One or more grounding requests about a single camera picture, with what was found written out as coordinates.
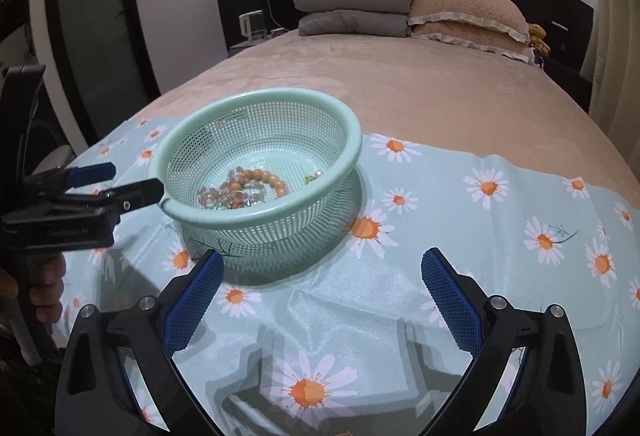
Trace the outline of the person's left hand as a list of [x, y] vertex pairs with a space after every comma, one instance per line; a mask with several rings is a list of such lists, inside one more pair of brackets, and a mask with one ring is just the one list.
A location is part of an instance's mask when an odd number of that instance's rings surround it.
[[[15, 299], [20, 287], [6, 271], [11, 251], [1, 251], [1, 298]], [[32, 284], [29, 297], [35, 306], [40, 323], [57, 323], [62, 316], [61, 297], [64, 291], [63, 278], [66, 274], [66, 262], [62, 253], [37, 254], [28, 264], [29, 279]]]

